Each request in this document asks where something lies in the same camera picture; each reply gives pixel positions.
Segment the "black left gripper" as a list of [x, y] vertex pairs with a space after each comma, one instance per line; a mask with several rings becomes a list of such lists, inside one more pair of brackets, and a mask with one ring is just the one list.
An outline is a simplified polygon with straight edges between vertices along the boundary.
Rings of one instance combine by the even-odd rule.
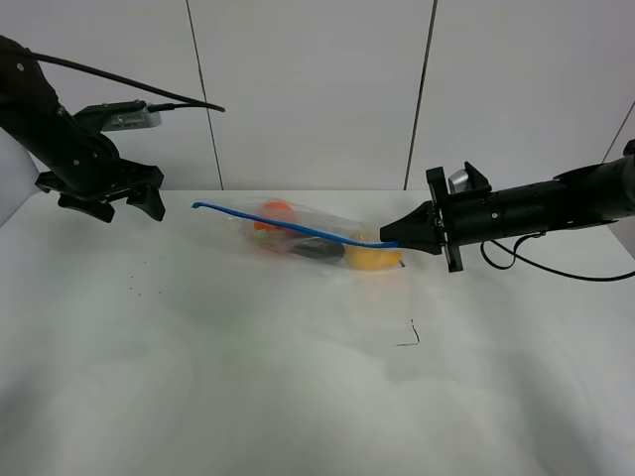
[[128, 205], [155, 221], [164, 219], [166, 209], [158, 190], [164, 180], [161, 170], [122, 159], [112, 143], [64, 140], [45, 159], [49, 170], [39, 174], [36, 187], [61, 193], [59, 207], [110, 223], [115, 210], [98, 199], [133, 190], [126, 199]]

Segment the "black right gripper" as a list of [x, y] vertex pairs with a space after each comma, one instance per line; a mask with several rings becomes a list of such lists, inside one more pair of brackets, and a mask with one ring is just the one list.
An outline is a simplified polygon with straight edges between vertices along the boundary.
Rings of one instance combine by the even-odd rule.
[[442, 253], [450, 273], [463, 270], [460, 248], [452, 238], [452, 214], [442, 167], [426, 171], [432, 200], [419, 205], [404, 217], [380, 229], [382, 242], [398, 242], [401, 249], [416, 250], [433, 256]]

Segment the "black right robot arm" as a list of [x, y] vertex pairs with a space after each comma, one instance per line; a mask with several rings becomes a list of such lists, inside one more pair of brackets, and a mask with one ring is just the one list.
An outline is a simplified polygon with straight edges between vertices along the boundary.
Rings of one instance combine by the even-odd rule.
[[380, 240], [443, 254], [452, 273], [463, 270], [462, 246], [607, 225], [634, 214], [633, 154], [497, 191], [470, 163], [448, 178], [442, 168], [426, 176], [432, 199], [383, 226]]

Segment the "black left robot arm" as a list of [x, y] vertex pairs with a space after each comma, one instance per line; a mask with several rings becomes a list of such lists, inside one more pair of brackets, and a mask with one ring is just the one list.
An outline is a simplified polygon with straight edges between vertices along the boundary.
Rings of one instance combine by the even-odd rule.
[[88, 106], [75, 114], [60, 103], [32, 52], [6, 37], [1, 39], [1, 128], [49, 169], [39, 174], [36, 187], [60, 194], [58, 205], [100, 221], [112, 221], [111, 203], [127, 204], [161, 221], [160, 197], [164, 175], [156, 166], [120, 157], [103, 132], [116, 120], [125, 129], [136, 122], [146, 103], [130, 101]]

